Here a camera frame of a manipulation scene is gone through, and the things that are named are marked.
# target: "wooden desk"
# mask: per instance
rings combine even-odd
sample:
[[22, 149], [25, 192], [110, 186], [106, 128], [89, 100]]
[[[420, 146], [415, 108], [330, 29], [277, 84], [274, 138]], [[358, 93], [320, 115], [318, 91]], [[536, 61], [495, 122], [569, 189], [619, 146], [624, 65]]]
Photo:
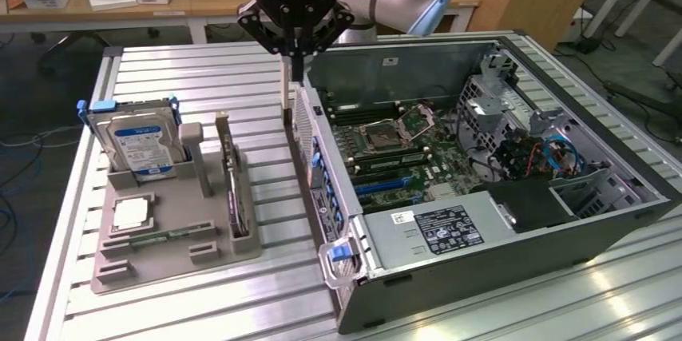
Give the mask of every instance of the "wooden desk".
[[[133, 27], [186, 26], [194, 44], [205, 43], [208, 24], [236, 22], [237, 8], [249, 0], [172, 0], [168, 5], [144, 5], [93, 12], [88, 0], [69, 0], [62, 10], [6, 10], [0, 6], [0, 33], [108, 30]], [[477, 0], [452, 0], [451, 30], [464, 31]]]

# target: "power supply label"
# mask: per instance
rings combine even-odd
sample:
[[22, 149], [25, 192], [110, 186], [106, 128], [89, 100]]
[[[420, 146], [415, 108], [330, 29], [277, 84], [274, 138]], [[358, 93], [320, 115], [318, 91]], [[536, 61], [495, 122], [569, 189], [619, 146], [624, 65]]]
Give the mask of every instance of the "power supply label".
[[415, 215], [431, 253], [440, 255], [483, 243], [461, 205]]

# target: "metal workbench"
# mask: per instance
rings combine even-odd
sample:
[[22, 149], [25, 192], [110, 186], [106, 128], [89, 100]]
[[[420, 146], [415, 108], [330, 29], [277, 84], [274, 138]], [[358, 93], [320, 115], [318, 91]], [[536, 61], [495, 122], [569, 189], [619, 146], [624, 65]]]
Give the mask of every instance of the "metal workbench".
[[[679, 162], [529, 38], [505, 34], [682, 189]], [[138, 101], [173, 93], [182, 121], [204, 124], [204, 152], [218, 150], [213, 112], [229, 110], [232, 136], [248, 151], [265, 249], [241, 264], [93, 295], [88, 284], [108, 160], [84, 129], [26, 339], [548, 340], [668, 339], [682, 334], [682, 212], [675, 210], [587, 264], [362, 333], [337, 335], [280, 121], [278, 70], [277, 57], [253, 43], [108, 51], [93, 100]], [[537, 106], [556, 106], [532, 78], [523, 73], [519, 78]]]

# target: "blue hard drive label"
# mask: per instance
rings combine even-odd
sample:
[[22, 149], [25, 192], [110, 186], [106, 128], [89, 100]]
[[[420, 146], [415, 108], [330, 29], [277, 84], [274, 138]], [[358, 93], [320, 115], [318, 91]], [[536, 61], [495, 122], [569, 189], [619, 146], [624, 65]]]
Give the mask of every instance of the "blue hard drive label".
[[118, 129], [113, 135], [122, 152], [121, 157], [125, 158], [132, 172], [138, 175], [153, 175], [172, 169], [170, 152], [161, 144], [160, 126]]
[[483, 237], [461, 205], [415, 215], [431, 253], [440, 255], [483, 243]]

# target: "motherboard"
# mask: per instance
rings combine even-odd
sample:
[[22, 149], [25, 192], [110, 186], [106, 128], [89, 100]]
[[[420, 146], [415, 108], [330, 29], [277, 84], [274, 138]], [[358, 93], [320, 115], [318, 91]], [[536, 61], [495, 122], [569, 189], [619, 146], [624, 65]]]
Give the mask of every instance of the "motherboard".
[[[394, 107], [384, 114], [357, 111], [352, 119], [344, 111], [344, 120], [332, 125], [364, 213], [465, 195], [484, 182], [453, 137], [447, 111], [425, 103]], [[366, 121], [370, 117], [382, 118]]]

